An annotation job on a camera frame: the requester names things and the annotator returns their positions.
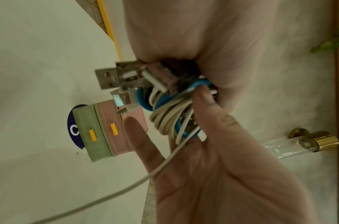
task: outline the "blue cable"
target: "blue cable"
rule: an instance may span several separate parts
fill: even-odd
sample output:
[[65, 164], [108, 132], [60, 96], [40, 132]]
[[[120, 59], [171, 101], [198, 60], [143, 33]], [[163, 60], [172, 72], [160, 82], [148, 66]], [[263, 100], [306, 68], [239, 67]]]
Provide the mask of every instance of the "blue cable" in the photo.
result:
[[[197, 86], [200, 86], [200, 85], [212, 85], [211, 82], [209, 82], [207, 79], [198, 79], [196, 80], [188, 89], [192, 89], [192, 88], [195, 88]], [[162, 105], [164, 105], [165, 103], [169, 102], [170, 100], [172, 100], [173, 98], [175, 98], [176, 96], [178, 96], [178, 94], [175, 94], [173, 96], [169, 96], [168, 94], [164, 94], [157, 102], [157, 104], [155, 105], [155, 110], [159, 107], [161, 107]], [[144, 99], [144, 90], [143, 89], [140, 89], [140, 90], [137, 90], [136, 91], [136, 99], [138, 101], [138, 103], [140, 104], [141, 107], [143, 107], [144, 109], [148, 110], [148, 111], [153, 111], [153, 107], [148, 104], [145, 99]], [[181, 124], [181, 118], [179, 118], [175, 124], [175, 131], [176, 133], [179, 133], [180, 129], [182, 127], [182, 124]], [[193, 135], [193, 137], [196, 137], [198, 134], [199, 134], [200, 130], [195, 133]], [[189, 136], [190, 133], [184, 131], [183, 133], [183, 137], [186, 138]]]

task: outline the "yellow button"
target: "yellow button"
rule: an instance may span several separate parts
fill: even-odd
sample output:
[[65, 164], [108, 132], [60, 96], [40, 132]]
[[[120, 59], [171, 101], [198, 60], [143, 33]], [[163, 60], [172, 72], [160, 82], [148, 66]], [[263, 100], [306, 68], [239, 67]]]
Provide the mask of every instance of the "yellow button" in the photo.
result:
[[95, 131], [93, 129], [91, 129], [88, 132], [89, 132], [89, 136], [91, 136], [92, 142], [97, 141], [97, 136], [96, 136]]
[[119, 134], [119, 133], [118, 133], [117, 126], [116, 126], [114, 123], [110, 124], [110, 128], [111, 128], [112, 131], [113, 131], [113, 135], [118, 135], [118, 134]]

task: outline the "glass tube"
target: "glass tube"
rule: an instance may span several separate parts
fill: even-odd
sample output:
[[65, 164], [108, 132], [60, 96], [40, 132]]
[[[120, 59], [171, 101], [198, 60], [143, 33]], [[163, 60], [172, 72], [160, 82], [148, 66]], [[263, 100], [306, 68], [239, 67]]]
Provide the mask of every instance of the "glass tube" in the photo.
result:
[[264, 147], [278, 159], [317, 152], [319, 149], [315, 140], [305, 136], [275, 141], [266, 144]]

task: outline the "blue circle sticker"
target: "blue circle sticker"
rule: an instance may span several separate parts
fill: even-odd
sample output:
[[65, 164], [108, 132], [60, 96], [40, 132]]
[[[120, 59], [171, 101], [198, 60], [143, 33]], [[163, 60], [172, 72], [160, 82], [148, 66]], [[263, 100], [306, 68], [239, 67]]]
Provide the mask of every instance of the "blue circle sticker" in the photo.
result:
[[[80, 107], [84, 107], [84, 106], [87, 106], [87, 105], [80, 104], [80, 105], [77, 105], [76, 107], [72, 108], [72, 110], [75, 109], [75, 108], [80, 108]], [[80, 132], [77, 129], [77, 125], [76, 125], [76, 122], [75, 122], [75, 118], [73, 117], [72, 110], [70, 111], [69, 116], [67, 117], [67, 129], [68, 129], [69, 135], [70, 135], [72, 141], [75, 143], [75, 145], [77, 145], [78, 148], [83, 149], [85, 147], [85, 145], [84, 145], [84, 143], [81, 139]]]

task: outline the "gold cap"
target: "gold cap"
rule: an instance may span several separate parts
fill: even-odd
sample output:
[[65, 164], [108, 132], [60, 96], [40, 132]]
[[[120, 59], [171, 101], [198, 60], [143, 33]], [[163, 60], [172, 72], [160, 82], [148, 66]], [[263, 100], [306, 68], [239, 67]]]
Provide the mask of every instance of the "gold cap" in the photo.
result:
[[300, 136], [305, 136], [313, 139], [318, 145], [318, 151], [331, 149], [339, 145], [337, 137], [327, 131], [316, 131], [310, 133], [304, 128], [295, 128], [289, 134], [289, 138], [296, 138]]

